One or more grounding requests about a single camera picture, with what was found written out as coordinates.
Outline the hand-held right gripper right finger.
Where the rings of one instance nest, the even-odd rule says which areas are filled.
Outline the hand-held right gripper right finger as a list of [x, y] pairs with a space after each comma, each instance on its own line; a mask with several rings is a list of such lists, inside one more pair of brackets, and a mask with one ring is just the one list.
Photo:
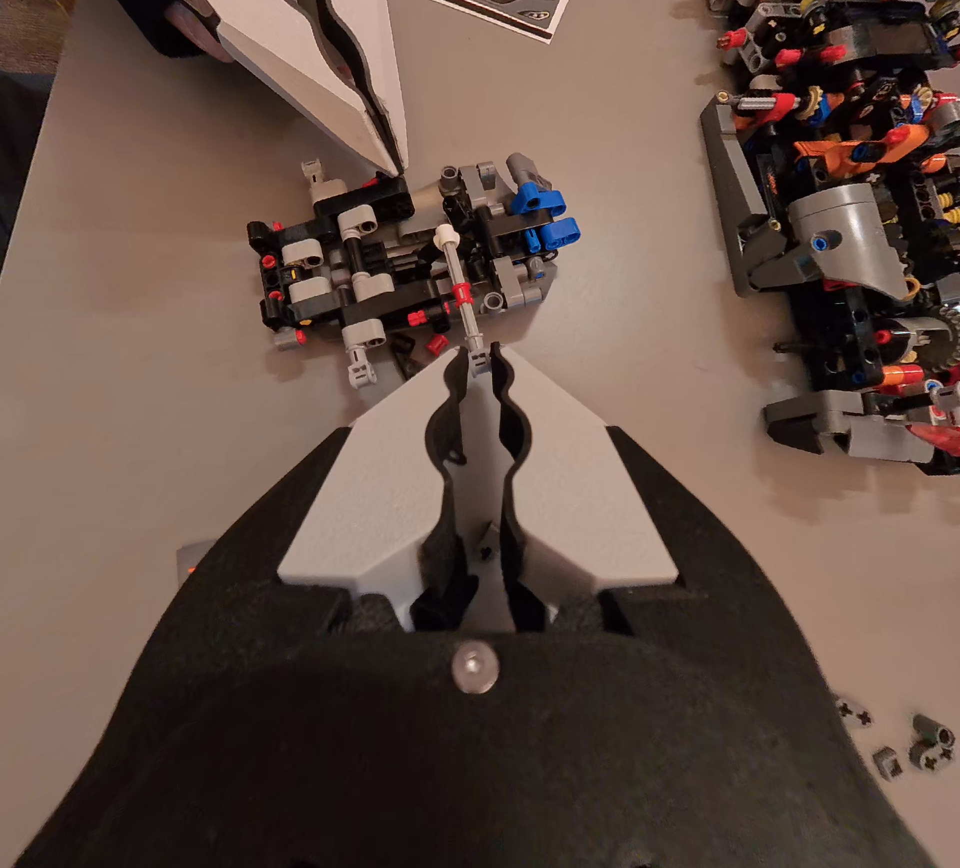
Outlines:
[[519, 632], [551, 609], [679, 576], [606, 423], [513, 349], [490, 349], [498, 438], [511, 463], [499, 525], [503, 584]]

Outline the large lego car chassis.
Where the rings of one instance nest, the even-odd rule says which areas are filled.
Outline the large lego car chassis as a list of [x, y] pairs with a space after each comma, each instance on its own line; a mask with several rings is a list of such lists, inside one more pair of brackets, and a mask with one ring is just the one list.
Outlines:
[[701, 114], [739, 297], [786, 296], [791, 448], [957, 476], [958, 0], [705, 0], [732, 88]]

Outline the small black lego subassembly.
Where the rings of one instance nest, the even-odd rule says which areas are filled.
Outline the small black lego subassembly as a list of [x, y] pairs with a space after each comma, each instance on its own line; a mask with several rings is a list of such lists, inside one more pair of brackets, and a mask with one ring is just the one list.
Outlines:
[[384, 173], [348, 189], [320, 161], [304, 163], [312, 218], [246, 226], [275, 347], [338, 336], [361, 390], [377, 382], [371, 353], [392, 334], [423, 330], [438, 357], [459, 325], [470, 372], [489, 370], [481, 318], [544, 302], [560, 252], [582, 236], [532, 159], [514, 153], [506, 165], [509, 178], [492, 162], [446, 166], [413, 192]]

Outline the person's left hand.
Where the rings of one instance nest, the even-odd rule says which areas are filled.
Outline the person's left hand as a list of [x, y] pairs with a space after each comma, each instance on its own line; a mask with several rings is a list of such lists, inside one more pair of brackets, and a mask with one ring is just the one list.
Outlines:
[[187, 40], [211, 58], [224, 63], [234, 63], [234, 58], [222, 46], [215, 33], [211, 33], [198, 15], [181, 1], [174, 1], [164, 12], [167, 22]]

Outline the grey tile with orange stripe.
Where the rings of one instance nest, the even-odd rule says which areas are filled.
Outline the grey tile with orange stripe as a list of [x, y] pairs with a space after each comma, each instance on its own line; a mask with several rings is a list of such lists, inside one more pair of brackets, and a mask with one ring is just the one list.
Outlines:
[[178, 586], [183, 586], [190, 574], [196, 569], [216, 539], [205, 539], [183, 545], [175, 552], [175, 573]]

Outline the grey lego connector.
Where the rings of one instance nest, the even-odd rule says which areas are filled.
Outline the grey lego connector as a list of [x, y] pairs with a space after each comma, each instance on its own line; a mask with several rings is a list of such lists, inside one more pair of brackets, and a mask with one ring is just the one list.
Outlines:
[[918, 770], [936, 774], [954, 764], [958, 758], [957, 738], [952, 729], [923, 713], [911, 719], [916, 735], [908, 753]]

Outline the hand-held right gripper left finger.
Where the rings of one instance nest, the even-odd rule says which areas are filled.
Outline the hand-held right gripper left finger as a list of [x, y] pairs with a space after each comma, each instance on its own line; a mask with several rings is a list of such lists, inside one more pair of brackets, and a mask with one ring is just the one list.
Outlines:
[[461, 628], [478, 587], [450, 472], [475, 472], [461, 419], [468, 357], [446, 351], [354, 421], [279, 563], [283, 584], [382, 596], [409, 631]]

